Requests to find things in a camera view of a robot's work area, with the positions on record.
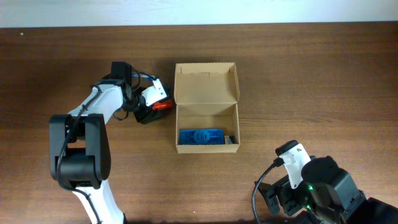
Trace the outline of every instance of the wood grain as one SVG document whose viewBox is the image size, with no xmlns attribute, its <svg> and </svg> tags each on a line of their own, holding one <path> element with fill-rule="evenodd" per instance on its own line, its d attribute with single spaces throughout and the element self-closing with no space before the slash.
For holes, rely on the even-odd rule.
<svg viewBox="0 0 398 224">
<path fill-rule="evenodd" d="M 170 86 L 175 63 L 236 62 L 241 90 L 237 154 L 177 154 L 174 111 L 108 123 L 109 183 L 129 221 L 252 220 L 253 182 L 291 139 L 398 206 L 396 22 L 0 29 L 1 223 L 89 222 L 50 176 L 48 121 L 78 106 L 113 60 Z"/>
</svg>

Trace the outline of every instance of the box lid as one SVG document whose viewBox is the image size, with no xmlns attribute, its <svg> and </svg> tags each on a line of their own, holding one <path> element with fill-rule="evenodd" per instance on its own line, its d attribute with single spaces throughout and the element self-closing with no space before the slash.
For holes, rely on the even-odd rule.
<svg viewBox="0 0 398 224">
<path fill-rule="evenodd" d="M 239 83 L 235 63 L 178 63 L 176 104 L 237 103 Z"/>
</svg>

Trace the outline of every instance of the wooden table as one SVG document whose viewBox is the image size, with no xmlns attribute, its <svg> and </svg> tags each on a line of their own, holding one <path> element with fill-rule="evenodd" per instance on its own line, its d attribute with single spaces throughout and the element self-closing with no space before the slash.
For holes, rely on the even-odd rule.
<svg viewBox="0 0 398 224">
<path fill-rule="evenodd" d="M 236 62 L 241 90 L 237 154 L 177 154 L 174 112 L 107 124 L 109 183 L 129 221 L 252 220 L 253 182 L 291 139 L 398 206 L 396 22 L 1 29 L 1 223 L 89 222 L 50 176 L 49 118 L 77 107 L 113 60 L 170 86 L 176 63 Z"/>
</svg>

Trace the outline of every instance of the white wall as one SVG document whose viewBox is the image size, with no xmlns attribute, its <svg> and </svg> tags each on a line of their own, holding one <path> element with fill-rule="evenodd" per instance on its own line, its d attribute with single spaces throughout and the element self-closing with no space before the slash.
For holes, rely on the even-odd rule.
<svg viewBox="0 0 398 224">
<path fill-rule="evenodd" d="M 0 0 L 0 27 L 396 20 L 398 0 Z"/>
</svg>

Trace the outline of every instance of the cardboard box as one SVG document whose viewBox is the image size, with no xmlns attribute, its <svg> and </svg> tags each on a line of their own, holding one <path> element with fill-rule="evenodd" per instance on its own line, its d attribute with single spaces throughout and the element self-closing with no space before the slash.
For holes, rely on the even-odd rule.
<svg viewBox="0 0 398 224">
<path fill-rule="evenodd" d="M 236 152 L 240 146 L 239 83 L 235 63 L 178 63 L 174 99 L 177 104 L 178 153 Z M 181 129 L 220 128 L 235 144 L 180 145 Z"/>
</svg>

